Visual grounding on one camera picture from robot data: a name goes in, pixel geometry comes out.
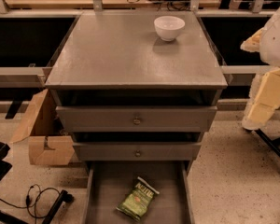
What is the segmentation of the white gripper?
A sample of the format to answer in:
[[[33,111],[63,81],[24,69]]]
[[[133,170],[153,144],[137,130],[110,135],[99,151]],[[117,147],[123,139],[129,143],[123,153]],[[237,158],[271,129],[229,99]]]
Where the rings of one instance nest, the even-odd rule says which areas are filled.
[[[280,67],[280,8],[241,46],[247,52],[259,52],[263,62]],[[257,74],[252,81],[242,126],[247,130],[262,128],[280,107],[280,68]]]

